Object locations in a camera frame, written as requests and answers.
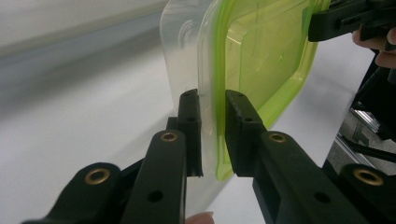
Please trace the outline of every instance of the screw hole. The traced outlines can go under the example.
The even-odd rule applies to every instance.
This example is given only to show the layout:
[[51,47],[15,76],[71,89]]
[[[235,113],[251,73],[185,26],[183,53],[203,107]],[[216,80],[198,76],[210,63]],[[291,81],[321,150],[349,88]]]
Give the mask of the screw hole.
[[384,180],[378,174],[365,170],[365,169],[356,169],[353,172],[353,175],[356,176],[360,181],[373,186],[381,186],[384,184]]
[[322,193],[322,192],[316,192],[314,194],[314,197],[316,200],[318,200],[321,203],[330,203],[330,201],[331,201],[329,196],[327,196],[327,194]]
[[163,193],[160,190],[154,190],[148,194],[148,201],[157,203],[163,199]]
[[91,170],[85,175],[85,183],[88,185],[98,185],[105,182],[110,177],[110,172],[105,168]]
[[286,137],[283,134],[280,134],[280,133],[272,133],[272,134],[270,134],[269,138],[272,141],[278,142],[278,143],[286,142]]
[[161,139],[164,142],[173,142],[173,141],[177,140],[177,134],[175,134],[175,133],[163,133],[163,135],[161,135]]

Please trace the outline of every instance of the human hand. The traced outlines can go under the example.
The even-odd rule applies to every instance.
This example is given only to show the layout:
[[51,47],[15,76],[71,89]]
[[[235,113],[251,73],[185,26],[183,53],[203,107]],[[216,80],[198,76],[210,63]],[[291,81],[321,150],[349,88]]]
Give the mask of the human hand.
[[186,224],[215,224],[213,213],[200,213],[186,219]]
[[361,41],[361,29],[353,33],[353,42],[355,44],[368,48],[378,49],[379,54],[375,58],[375,63],[380,67],[396,68],[396,49],[385,51],[385,45],[388,42],[396,45],[396,27],[389,30],[388,35],[384,37],[375,37],[366,41]]

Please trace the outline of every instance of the black plastic part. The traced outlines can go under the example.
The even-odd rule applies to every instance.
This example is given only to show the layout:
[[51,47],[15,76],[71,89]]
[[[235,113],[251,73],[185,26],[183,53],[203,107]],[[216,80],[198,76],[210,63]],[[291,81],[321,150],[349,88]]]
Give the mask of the black plastic part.
[[396,180],[368,166],[343,168],[339,183],[345,195],[371,223],[396,223]]
[[176,130],[156,133],[120,223],[184,223],[185,188],[184,134]]
[[23,223],[115,223],[121,197],[120,169],[113,164],[96,163],[75,175],[46,217]]
[[258,136],[266,130],[245,94],[226,91],[226,97],[225,140],[233,171],[238,176],[253,177],[260,141]]
[[198,90],[180,95],[178,115],[168,119],[166,129],[175,129],[186,135],[187,176],[203,176],[201,156],[201,114]]
[[226,91],[226,101],[225,134],[233,170],[254,176],[266,223],[368,223],[290,136],[263,132],[244,94]]
[[358,30],[363,31],[361,40],[371,39],[381,28],[396,20],[394,0],[351,0],[340,1],[328,10],[312,15],[308,40],[319,42]]

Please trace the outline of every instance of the lime green container lid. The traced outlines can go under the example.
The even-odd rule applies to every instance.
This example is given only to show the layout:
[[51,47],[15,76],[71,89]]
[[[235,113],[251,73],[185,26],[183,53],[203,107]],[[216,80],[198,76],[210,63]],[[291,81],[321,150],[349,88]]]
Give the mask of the lime green container lid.
[[225,90],[241,91],[270,128],[308,76],[317,43],[307,40],[314,12],[330,0],[222,1],[214,33],[217,179],[233,174],[224,142]]

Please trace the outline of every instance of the transparent plastic container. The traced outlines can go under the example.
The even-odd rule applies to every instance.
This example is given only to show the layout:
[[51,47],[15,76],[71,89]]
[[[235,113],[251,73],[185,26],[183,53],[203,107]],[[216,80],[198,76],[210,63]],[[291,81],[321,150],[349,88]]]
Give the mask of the transparent plastic container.
[[233,174],[224,142],[225,90],[241,91],[267,128],[304,85],[317,44],[312,13],[330,0],[171,1],[161,37],[175,106],[198,88],[203,158],[217,180]]

